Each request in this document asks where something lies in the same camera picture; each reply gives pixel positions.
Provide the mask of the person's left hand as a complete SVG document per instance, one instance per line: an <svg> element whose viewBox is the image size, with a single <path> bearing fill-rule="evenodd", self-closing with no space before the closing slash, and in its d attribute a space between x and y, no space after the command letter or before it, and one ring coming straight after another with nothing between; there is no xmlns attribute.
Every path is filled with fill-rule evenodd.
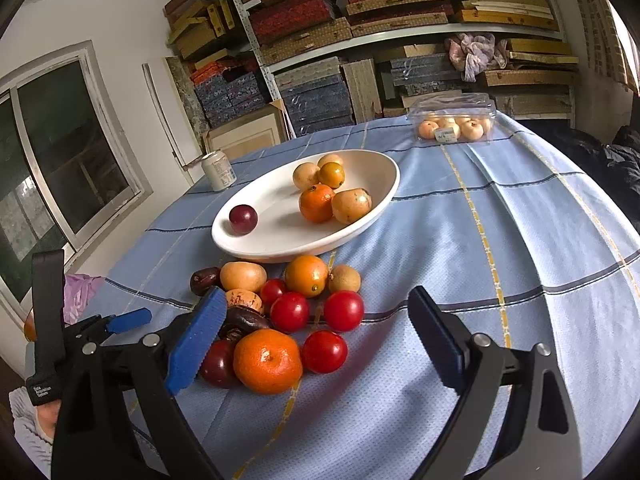
<svg viewBox="0 0 640 480"><path fill-rule="evenodd" d="M58 412L61 401L41 404L35 407L38 431L41 437L49 443L53 442L56 424L58 423Z"/></svg>

